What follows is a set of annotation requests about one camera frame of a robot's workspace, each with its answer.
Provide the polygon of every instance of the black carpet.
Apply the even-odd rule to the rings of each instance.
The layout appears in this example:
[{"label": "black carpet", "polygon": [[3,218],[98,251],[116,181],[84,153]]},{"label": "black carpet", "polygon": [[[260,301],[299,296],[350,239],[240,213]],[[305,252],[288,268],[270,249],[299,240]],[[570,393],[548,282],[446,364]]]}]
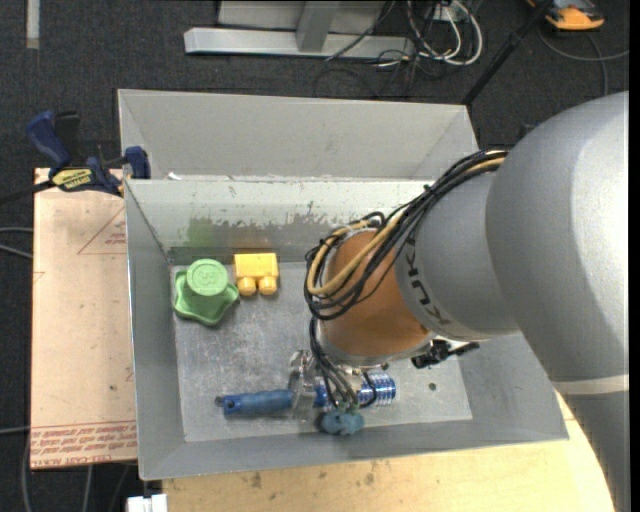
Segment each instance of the black carpet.
[{"label": "black carpet", "polygon": [[[592,34],[603,55],[628,48],[630,0],[600,2],[607,22]],[[388,101],[458,103],[488,66],[510,31],[531,14],[523,0],[482,3],[477,18],[485,51],[472,66],[450,72],[431,63],[418,73],[407,94],[402,73],[377,72],[358,61],[200,56],[184,54],[183,33],[210,25],[214,2],[42,0],[40,49],[26,49],[25,1],[0,5],[0,195],[25,188],[31,170],[50,162],[30,146],[27,122],[40,111],[77,110],[82,144],[107,158],[119,148],[116,91],[119,88],[196,90],[243,94],[376,98]],[[394,11],[381,31],[406,30]],[[574,54],[595,57],[584,34],[547,34]],[[605,63],[608,93],[629,87],[629,59]],[[525,125],[535,125],[569,107],[601,96],[603,69],[598,62],[568,60],[552,53],[534,30],[507,60],[471,106],[481,147],[517,142]],[[33,201],[0,206],[0,227],[31,226]],[[22,234],[2,234],[0,243],[30,251]],[[0,251],[0,429],[29,422],[31,263]],[[24,510],[20,492],[23,434],[0,436],[0,511]],[[125,468],[96,466],[89,510],[108,510]],[[29,485],[34,511],[81,509],[86,469],[36,472]],[[131,468],[121,494],[142,492]]]}]

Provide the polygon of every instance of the orange cylinder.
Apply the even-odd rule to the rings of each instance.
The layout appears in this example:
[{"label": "orange cylinder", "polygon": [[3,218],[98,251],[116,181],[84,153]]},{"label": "orange cylinder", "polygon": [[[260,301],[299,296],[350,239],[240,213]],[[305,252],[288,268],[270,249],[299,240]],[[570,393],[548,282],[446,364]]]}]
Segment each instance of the orange cylinder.
[{"label": "orange cylinder", "polygon": [[[374,236],[374,231],[363,231],[347,239],[328,262],[325,282],[338,274]],[[344,290],[348,290],[362,276],[371,256],[372,253],[365,257]],[[395,252],[391,251],[367,280],[361,297],[369,295],[380,283],[369,298],[353,306],[344,315],[322,322],[324,342],[350,355],[381,357],[405,352],[424,341],[429,330],[418,322],[405,305],[394,269],[384,276],[394,257]]]}]

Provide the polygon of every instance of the yellow toy block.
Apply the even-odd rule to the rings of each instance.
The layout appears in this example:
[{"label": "yellow toy block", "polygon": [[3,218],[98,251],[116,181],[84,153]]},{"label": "yellow toy block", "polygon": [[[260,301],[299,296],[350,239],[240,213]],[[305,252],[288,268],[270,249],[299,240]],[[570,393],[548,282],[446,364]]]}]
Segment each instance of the yellow toy block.
[{"label": "yellow toy block", "polygon": [[253,295],[256,288],[263,295],[273,295],[278,290],[279,271],[275,253],[234,254],[233,265],[238,291],[244,297]]}]

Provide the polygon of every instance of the metal stand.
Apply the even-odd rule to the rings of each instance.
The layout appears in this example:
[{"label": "metal stand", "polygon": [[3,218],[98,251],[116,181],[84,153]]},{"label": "metal stand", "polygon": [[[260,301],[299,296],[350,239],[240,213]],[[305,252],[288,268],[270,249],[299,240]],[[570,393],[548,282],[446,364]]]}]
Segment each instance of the metal stand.
[{"label": "metal stand", "polygon": [[[344,18],[355,16],[353,11],[343,9],[341,5],[343,3],[305,2],[294,31],[193,28],[184,34],[185,51],[187,54],[240,53],[330,57],[360,37],[360,34],[330,33],[336,17],[342,16],[343,19],[338,21],[344,22]],[[381,5],[369,8],[369,13],[379,14]],[[405,51],[405,46],[406,38],[404,37],[365,36],[357,45],[340,56],[375,59],[385,51]]]}]

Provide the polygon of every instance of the green plastic object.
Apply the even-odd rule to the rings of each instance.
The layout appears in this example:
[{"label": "green plastic object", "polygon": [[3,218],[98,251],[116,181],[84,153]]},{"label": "green plastic object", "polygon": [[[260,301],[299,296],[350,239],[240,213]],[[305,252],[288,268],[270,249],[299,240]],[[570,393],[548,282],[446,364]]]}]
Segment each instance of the green plastic object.
[{"label": "green plastic object", "polygon": [[173,309],[182,318],[212,326],[238,300],[238,289],[229,284],[227,269],[216,260],[194,261],[175,276],[176,297]]}]

